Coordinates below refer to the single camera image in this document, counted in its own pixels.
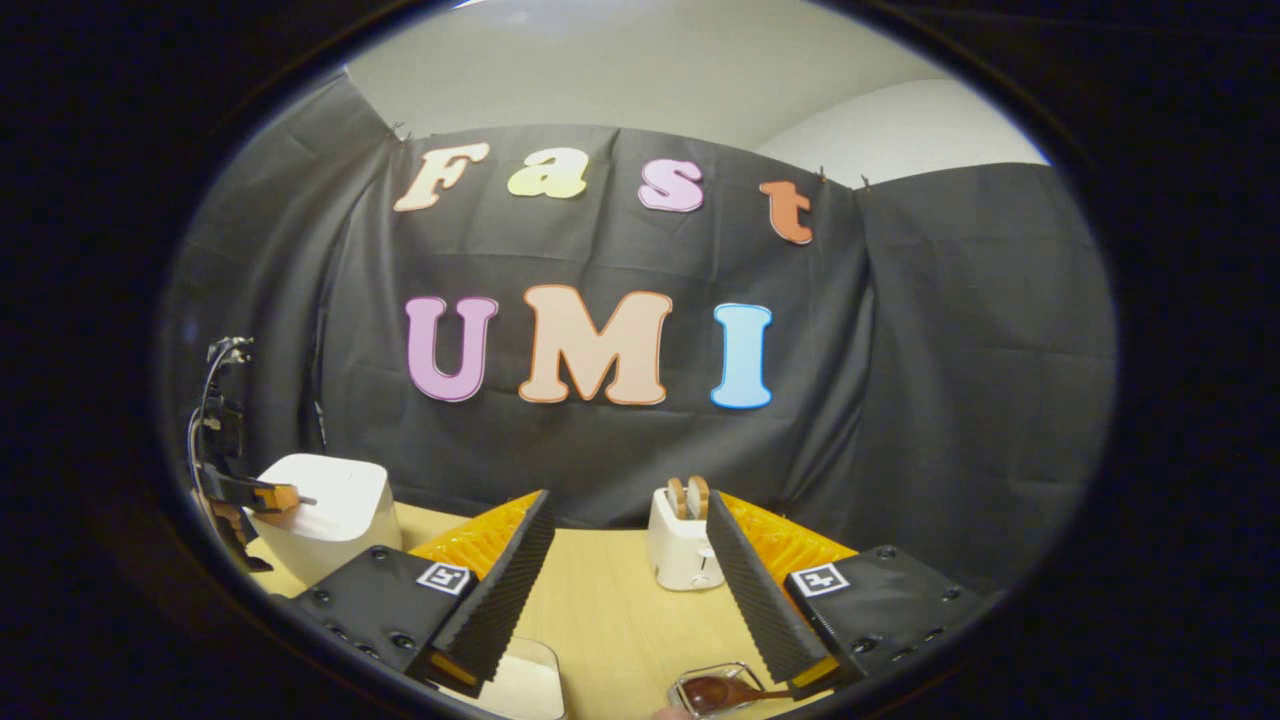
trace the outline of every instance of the fisheye lens view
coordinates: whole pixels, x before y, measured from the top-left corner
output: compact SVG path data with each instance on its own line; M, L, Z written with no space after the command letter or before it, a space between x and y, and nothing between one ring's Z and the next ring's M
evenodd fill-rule
M1115 400L1043 143L820 4L451 5L307 78L178 238L192 521L454 716L835 714L964 637Z

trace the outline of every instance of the black fabric backdrop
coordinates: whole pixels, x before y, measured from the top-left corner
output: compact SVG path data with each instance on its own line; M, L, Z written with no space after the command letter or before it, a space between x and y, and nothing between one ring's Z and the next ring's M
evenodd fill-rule
M436 206L392 210L425 151L480 141L489 156ZM584 193L507 191L525 156L561 146L590 155ZM659 158L701 168L699 210L640 204L640 169ZM758 186L780 179L812 200L808 246L769 224ZM544 283L577 288L598 328L627 292L669 296L667 400L582 401L572 383L561 404L520 398L534 331L522 293ZM452 372L453 307L476 295L500 305L484 387L460 404L431 400L408 377L404 302L449 304L438 363ZM721 302L773 313L773 401L762 409L709 400ZM855 191L631 129L402 142L343 76L248 142L192 222L160 338L175 456L205 347L224 334L257 341L243 387L232 387L248 407L243 471L300 451L370 460L388 469L397 500L461 514L548 488L571 527L640 527L666 478L701 474L854 547L899 544L979 592L1007 587L1079 500L1116 369L1103 264L1047 167Z

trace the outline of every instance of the ceiling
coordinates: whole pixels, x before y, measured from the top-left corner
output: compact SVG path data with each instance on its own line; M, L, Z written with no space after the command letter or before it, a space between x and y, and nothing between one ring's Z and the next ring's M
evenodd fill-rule
M947 77L801 0L472 0L347 67L402 136L580 123L746 150L850 97Z

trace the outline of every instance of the wooden table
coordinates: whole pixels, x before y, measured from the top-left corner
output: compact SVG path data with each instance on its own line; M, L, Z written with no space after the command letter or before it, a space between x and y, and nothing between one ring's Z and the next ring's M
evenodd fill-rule
M466 520L399 502L396 515L406 550ZM681 673L722 662L745 662L765 689L783 689L769 682L728 585L662 588L644 539L644 530L556 530L516 635L556 651L568 717L648 720L667 705L667 689ZM248 551L276 565L252 575L265 591L294 597L306 589L261 539ZM828 694L800 703L767 700L731 717L772 717Z

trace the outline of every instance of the cutout letter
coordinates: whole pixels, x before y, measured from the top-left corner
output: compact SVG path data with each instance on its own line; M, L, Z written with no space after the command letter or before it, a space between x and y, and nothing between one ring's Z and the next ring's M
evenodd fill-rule
M562 200L573 197L586 190L586 183L582 182L586 160L586 152L572 147L539 150L525 158L525 164L529 167L511 176L507 190L512 195L525 197L535 195Z
M764 328L773 322L773 313L730 302L716 307L714 316L724 328L724 375L712 391L712 402L736 410L768 405L773 393L764 387Z
M652 160L640 170L640 202L653 210L691 213L703 204L703 188L696 181L703 172L692 163Z
M534 361L520 397L530 402L567 398L568 387L559 380L561 357L584 400L595 397L614 361L617 374L604 389L611 401L657 405L667 397L667 388L658 383L658 348L662 322L672 309L669 297L628 293L599 333L572 287L534 286L525 291L525 302L534 309Z
M415 297L404 305L408 313L408 374L428 397L462 402L480 391L484 380L485 332L489 318L498 314L498 302L488 297L458 301L462 315L462 366L445 375L435 365L435 325L448 307L439 297Z
M461 147L442 147L422 155L422 169L413 178L413 184L408 186L404 197L396 201L392 209L401 213L406 210L422 210L430 208L440 199L435 193L435 183L440 183L444 190L453 187L462 170L467 169L467 160L479 163L489 156L489 143L477 142Z
M813 231L800 224L800 210L809 210L809 199L796 192L796 183L767 182L760 192L769 196L769 222L783 240L796 245L813 240Z

